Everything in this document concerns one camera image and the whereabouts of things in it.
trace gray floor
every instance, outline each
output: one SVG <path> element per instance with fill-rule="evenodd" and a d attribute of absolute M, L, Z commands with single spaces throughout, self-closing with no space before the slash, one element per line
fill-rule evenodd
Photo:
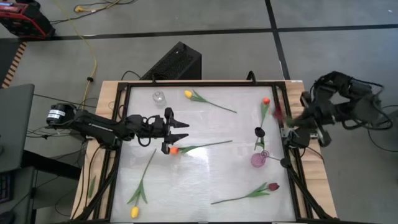
<path fill-rule="evenodd" d="M 63 19 L 52 1 L 39 2 L 50 20 Z M 61 2 L 75 16 L 72 9 L 76 2 L 95 1 Z M 272 0 L 271 3 L 278 27 L 398 24 L 395 0 Z M 114 6 L 75 23 L 81 34 L 86 35 L 270 28 L 266 5 L 260 0 L 140 0 Z M 67 22 L 55 28 L 58 35 L 75 35 Z M 11 35 L 0 27 L 1 37 Z M 381 96 L 383 105 L 398 105 L 398 29 L 289 32 L 281 33 L 280 39 L 291 79 L 303 80 L 307 89 L 319 76 L 337 70 L 382 83 L 386 86 Z M 203 79 L 244 79 L 250 70 L 258 79 L 283 79 L 271 33 L 98 39 L 90 41 L 98 58 L 98 72 L 89 97 L 98 97 L 103 80 L 119 80 L 126 70 L 146 73 L 178 41 L 202 53 Z M 80 40 L 29 42 L 12 85 L 33 83 L 38 94 L 80 102 L 85 78 L 92 67 L 91 55 Z M 30 128 L 45 124 L 49 106 L 54 103 L 34 98 Z M 373 146 L 363 129 L 346 131 L 338 125 L 327 129 L 333 142 L 322 153 L 338 216 L 359 222 L 396 223 L 398 153 Z M 372 132 L 378 144 L 395 150 L 396 134 Z M 78 150 L 80 142 L 73 138 L 30 139 L 26 148 L 53 157 Z M 71 158 L 70 162 L 74 163 L 75 159 Z M 42 182 L 51 178 L 39 177 L 38 181 Z M 68 180 L 56 180 L 43 189 L 38 203 L 50 205 L 75 185 Z M 54 193 L 50 199 L 45 198 Z M 59 203 L 61 212 L 70 213 L 73 194 Z M 49 207 L 38 213 L 37 223 L 65 219 Z"/>

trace red tulip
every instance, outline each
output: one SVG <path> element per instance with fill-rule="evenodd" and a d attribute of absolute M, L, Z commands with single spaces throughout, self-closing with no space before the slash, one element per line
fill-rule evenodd
<path fill-rule="evenodd" d="M 279 185 L 277 183 L 271 183 L 271 184 L 268 185 L 268 189 L 270 191 L 278 190 L 278 188 L 279 188 Z"/>

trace yellow tulip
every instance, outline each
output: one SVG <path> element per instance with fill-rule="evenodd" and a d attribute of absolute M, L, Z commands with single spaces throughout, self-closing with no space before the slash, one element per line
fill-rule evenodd
<path fill-rule="evenodd" d="M 192 92 L 191 91 L 188 91 L 188 90 L 185 90 L 185 96 L 187 97 L 187 98 L 191 98 L 192 97 Z"/>
<path fill-rule="evenodd" d="M 137 218 L 139 213 L 139 208 L 138 207 L 133 207 L 131 209 L 131 218 Z"/>

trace black metal frame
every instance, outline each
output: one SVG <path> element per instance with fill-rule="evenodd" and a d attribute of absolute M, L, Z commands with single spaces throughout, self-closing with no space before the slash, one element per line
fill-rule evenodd
<path fill-rule="evenodd" d="M 291 112 L 290 112 L 290 107 L 289 107 L 289 100 L 287 98 L 287 91 L 286 91 L 286 85 L 285 82 L 257 82 L 256 78 L 254 76 L 254 74 L 252 72 L 249 73 L 248 75 L 248 80 L 251 80 L 251 82 L 247 82 L 247 81 L 242 81 L 242 82 L 192 82 L 192 81 L 186 81 L 186 82 L 137 82 L 137 83 L 119 83 L 118 85 L 118 89 L 117 89 L 117 93 L 116 93 L 116 99 L 115 99 L 115 104 L 114 104 L 114 108 L 113 108 L 113 114 L 112 114 L 112 119 L 116 120 L 117 116 L 118 116 L 118 108 L 121 105 L 120 104 L 120 99 L 121 96 L 123 94 L 123 92 L 125 91 L 125 99 L 124 99 L 124 103 L 123 105 L 125 105 L 123 110 L 123 116 L 127 115 L 127 108 L 129 106 L 129 99 L 130 99 L 130 94 L 131 94 L 131 89 L 134 87 L 153 87 L 153 86 L 268 86 L 272 88 L 272 94 L 273 97 L 275 99 L 275 106 L 279 107 L 280 106 L 280 101 L 279 101 L 279 95 L 278 95 L 278 90 L 281 90 L 282 92 L 282 98 L 284 101 L 284 106 L 285 106 L 285 111 L 287 113 L 287 116 L 291 116 Z M 279 121 L 279 127 L 283 128 L 283 122 Z M 290 160 L 290 154 L 289 154 L 289 150 L 290 148 L 287 147 L 284 144 L 284 138 L 281 137 L 281 141 L 282 141 L 282 146 L 284 148 L 284 156 L 286 159 Z M 121 155 L 121 150 L 118 149 L 116 151 L 116 155 L 114 158 L 114 166 L 119 166 L 119 161 L 120 161 L 120 155 Z M 300 156 L 297 156 L 298 153 L 293 152 L 293 155 L 295 157 L 295 160 L 297 162 L 297 169 L 298 169 L 298 175 L 300 177 L 300 179 L 303 181 L 303 183 L 305 183 L 305 178 L 303 176 L 304 172 L 303 172 L 303 167 L 302 167 L 302 163 L 301 163 L 301 158 Z M 102 183 L 104 182 L 104 179 L 106 177 L 106 173 L 108 171 L 109 168 L 109 160 L 110 160 L 110 156 L 111 153 L 110 151 L 107 151 L 105 153 L 105 157 L 104 157 L 104 162 L 103 162 L 103 168 L 101 171 L 101 176 L 100 176 L 100 180 L 99 180 L 99 185 L 102 185 Z M 300 214 L 300 209 L 299 209 L 299 201 L 297 198 L 297 192 L 296 192 L 296 188 L 295 188 L 295 184 L 294 181 L 289 178 L 289 187 L 290 187 L 290 193 L 292 196 L 292 202 L 293 202 L 293 208 L 294 208 L 294 213 L 295 213 L 295 218 L 296 220 L 299 220 L 301 218 L 301 214 Z M 111 185 L 110 185 L 110 190 L 109 190 L 109 197 L 108 197 L 108 203 L 107 203 L 107 207 L 106 207 L 106 214 L 105 214 L 105 218 L 104 219 L 98 219 L 99 218 L 99 213 L 100 213 L 100 206 L 101 204 L 97 204 L 97 206 L 94 209 L 94 213 L 93 213 L 93 220 L 88 220 L 88 221 L 81 221 L 81 222 L 103 222 L 103 223 L 107 223 L 110 222 L 110 218 L 111 218 L 111 211 L 112 211 L 112 206 L 113 206 L 113 198 L 114 198 L 114 190 L 116 187 L 116 179 L 117 176 L 115 177 L 115 179 L 112 181 Z M 306 201 L 306 199 L 304 198 L 304 202 L 306 204 L 306 210 L 307 210 L 307 217 L 311 217 L 312 218 L 312 210 L 308 209 L 309 207 L 309 203 Z"/>

